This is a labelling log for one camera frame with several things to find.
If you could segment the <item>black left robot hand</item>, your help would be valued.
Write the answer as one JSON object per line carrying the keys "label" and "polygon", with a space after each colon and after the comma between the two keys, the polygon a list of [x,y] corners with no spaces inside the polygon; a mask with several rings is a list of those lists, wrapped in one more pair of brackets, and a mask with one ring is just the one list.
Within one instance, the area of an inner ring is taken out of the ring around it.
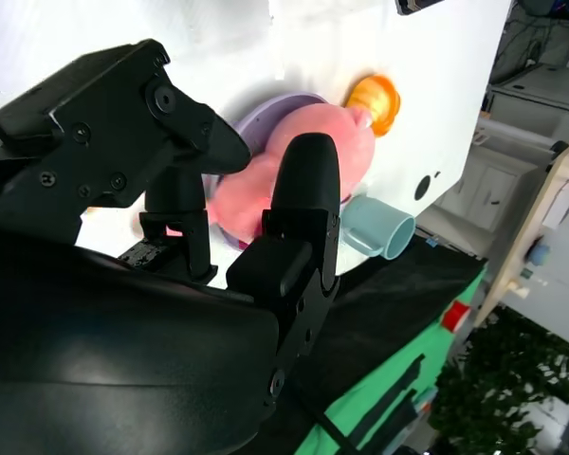
{"label": "black left robot hand", "polygon": [[400,15],[411,15],[422,9],[427,9],[440,3],[442,0],[396,0]]}

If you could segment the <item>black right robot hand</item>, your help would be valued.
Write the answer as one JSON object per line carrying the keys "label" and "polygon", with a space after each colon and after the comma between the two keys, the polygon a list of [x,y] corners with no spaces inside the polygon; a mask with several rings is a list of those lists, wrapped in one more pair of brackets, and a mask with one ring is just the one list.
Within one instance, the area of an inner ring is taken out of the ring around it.
{"label": "black right robot hand", "polygon": [[0,109],[0,454],[230,454],[337,294],[333,139],[296,136],[263,230],[211,280],[202,178],[250,162],[148,39]]}

